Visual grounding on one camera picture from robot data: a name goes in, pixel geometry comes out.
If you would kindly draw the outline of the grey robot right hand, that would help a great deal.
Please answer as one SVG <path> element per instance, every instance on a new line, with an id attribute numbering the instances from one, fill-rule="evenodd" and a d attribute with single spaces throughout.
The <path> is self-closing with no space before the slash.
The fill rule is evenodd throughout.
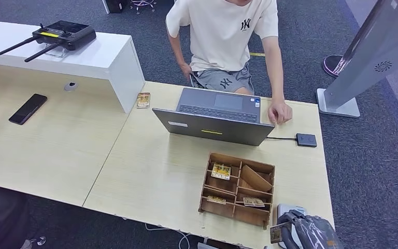
<path id="1" fill-rule="evenodd" d="M 328 220 L 298 210 L 283 213 L 270 232 L 271 243 L 283 242 L 286 248 L 344 248 Z"/>

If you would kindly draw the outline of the person's left hand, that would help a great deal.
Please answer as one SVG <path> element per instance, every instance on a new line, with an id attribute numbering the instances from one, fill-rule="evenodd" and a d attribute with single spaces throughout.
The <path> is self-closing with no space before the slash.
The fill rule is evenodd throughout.
<path id="1" fill-rule="evenodd" d="M 269 120 L 276 125 L 284 124 L 293 117 L 292 108 L 282 99 L 272 99 L 267 113 Z"/>

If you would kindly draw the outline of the person's right hand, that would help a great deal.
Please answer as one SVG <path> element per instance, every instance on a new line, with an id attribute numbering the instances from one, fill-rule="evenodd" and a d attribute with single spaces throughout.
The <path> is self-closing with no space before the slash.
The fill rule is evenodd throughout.
<path id="1" fill-rule="evenodd" d="M 179 67 L 187 80 L 190 80 L 190 75 L 193 73 L 190 65 L 186 62 L 179 63 Z"/>

